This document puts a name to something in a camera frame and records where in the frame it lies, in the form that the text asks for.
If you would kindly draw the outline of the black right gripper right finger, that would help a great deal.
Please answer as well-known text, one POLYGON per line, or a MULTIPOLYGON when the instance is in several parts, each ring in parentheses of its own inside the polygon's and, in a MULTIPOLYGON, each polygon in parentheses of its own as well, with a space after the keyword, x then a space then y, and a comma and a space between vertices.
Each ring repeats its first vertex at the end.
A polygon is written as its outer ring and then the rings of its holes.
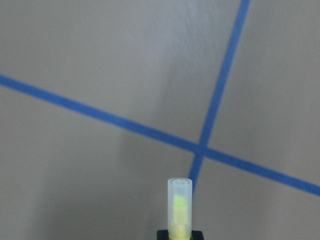
POLYGON ((200 230, 192 230, 190 240, 203 240, 203 232, 200 230))

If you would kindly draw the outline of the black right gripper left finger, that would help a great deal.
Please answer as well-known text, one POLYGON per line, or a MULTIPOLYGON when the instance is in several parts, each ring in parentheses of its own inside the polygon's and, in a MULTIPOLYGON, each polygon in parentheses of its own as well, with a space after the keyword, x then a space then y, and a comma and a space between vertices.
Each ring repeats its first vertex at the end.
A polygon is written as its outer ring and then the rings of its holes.
POLYGON ((158 230, 156 232, 156 240, 169 240, 168 230, 158 230))

